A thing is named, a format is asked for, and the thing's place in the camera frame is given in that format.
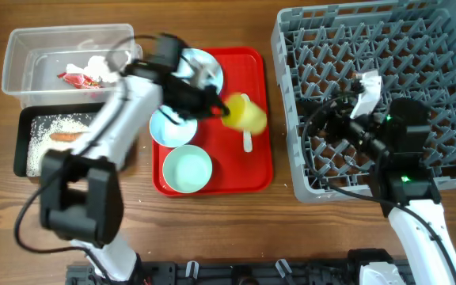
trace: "gray dish rack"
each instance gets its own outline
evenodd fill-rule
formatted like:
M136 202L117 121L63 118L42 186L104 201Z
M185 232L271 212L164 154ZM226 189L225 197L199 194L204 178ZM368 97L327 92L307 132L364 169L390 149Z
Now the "gray dish rack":
M305 165L298 101L323 101L350 87L353 73L378 69L384 114L410 97L431 106L424 163L440 190L456 188L456 0L389 0L282 9L272 32L275 75L283 95L294 193L304 203L349 199L317 180ZM326 180L370 195L373 163L346 141L308 138L306 155Z

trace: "transparent container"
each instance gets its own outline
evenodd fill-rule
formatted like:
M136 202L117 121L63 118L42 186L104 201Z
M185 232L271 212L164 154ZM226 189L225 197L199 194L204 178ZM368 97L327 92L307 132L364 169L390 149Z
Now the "transparent container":
M93 55L106 55L117 42L133 35L128 24L15 29L6 48L2 91L19 99L22 108L104 102L113 92L113 84L75 89L57 75L66 71L68 63L86 67ZM117 49L114 61L122 65L128 55L136 58L141 54L142 48L130 40Z

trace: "yellow object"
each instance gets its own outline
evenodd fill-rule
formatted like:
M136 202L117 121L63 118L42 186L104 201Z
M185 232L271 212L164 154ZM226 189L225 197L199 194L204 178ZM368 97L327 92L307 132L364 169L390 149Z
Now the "yellow object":
M246 101L240 93L233 93L225 105L230 110L228 116L221 118L226 127L249 131L253 135L259 135L267 127L267 114L252 101Z

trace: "wooden table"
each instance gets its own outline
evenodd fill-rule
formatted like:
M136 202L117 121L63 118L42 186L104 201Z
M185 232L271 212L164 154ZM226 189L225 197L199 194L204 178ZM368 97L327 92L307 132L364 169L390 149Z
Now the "wooden table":
M3 59L13 29L54 25L129 23L135 33L170 32L201 48L251 46L264 57L275 167L272 185L250 195L191 199L161 196L151 184L151 139L144 131L139 140L138 171L124 177L122 183L122 233L144 260L304 260L345 257L349 249L370 247L403 256L401 244L377 204L304 204L293 195L283 102L276 86L270 35L276 14L282 8L342 1L51 0L47 5L40 2L0 0L0 283L61 284L68 264L85 261L81 253L26 253L16 246L12 236L15 217L36 185L13 175L21 108L17 100L1 91ZM456 191L443 192L443 203L456 248ZM35 205L26 216L22 227L25 241L42 248L65 245L66 242L40 228L37 214Z

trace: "white utensil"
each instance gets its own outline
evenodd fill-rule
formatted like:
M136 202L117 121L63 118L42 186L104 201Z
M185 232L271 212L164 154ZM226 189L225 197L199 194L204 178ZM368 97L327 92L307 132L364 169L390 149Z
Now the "white utensil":
M249 96L247 96L247 94L242 94L241 96L242 96L242 98L244 98L244 100L251 101L249 99ZM251 133L249 131L244 131L242 140L244 143L244 151L245 152L253 151L253 141L251 139Z

